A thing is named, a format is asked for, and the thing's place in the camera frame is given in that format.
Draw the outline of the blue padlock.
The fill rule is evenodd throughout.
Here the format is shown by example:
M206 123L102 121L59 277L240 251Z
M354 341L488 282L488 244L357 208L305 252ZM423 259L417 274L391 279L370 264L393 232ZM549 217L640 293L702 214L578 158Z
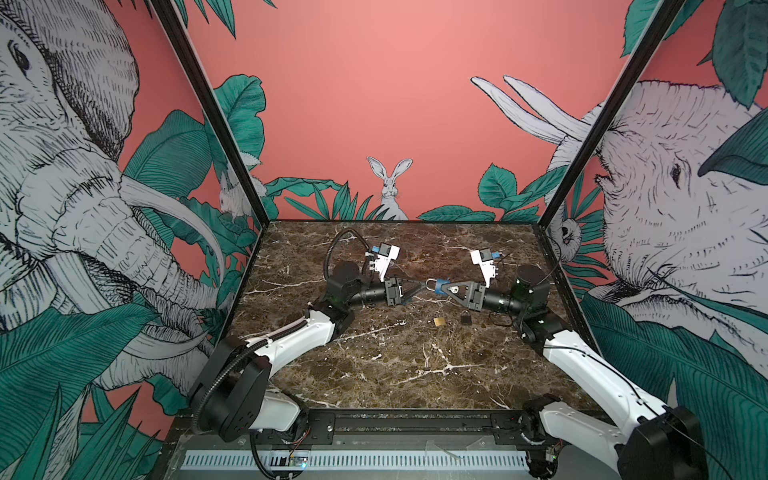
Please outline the blue padlock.
M436 279L436 278L429 278L425 281L425 287L430 292L433 292L436 295L448 295L447 286L451 284L450 280L447 279Z

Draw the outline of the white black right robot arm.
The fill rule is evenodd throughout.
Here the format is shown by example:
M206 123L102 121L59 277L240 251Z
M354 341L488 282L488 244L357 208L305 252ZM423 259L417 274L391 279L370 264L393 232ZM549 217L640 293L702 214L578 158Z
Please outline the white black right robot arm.
M698 418L671 407L629 380L583 341L548 305L550 284L535 265L522 265L509 292L488 282L438 282L437 290L472 311L506 314L520 339L557 366L609 417L601 421L559 397L525 403L517 430L531 448L529 473L550 479L556 441L573 445L623 479L706 479L709 470Z

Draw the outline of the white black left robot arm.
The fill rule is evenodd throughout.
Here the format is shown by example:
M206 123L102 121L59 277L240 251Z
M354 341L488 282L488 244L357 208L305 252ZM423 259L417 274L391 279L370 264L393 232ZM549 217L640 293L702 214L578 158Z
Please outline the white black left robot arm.
M271 391L272 376L338 339L354 320L355 307L401 305L424 289L423 281L376 280L353 262L337 265L323 294L297 320L264 336L232 335L218 343L188 394L192 431L226 442L261 430L280 433L285 443L301 440L309 431L306 409L292 396Z

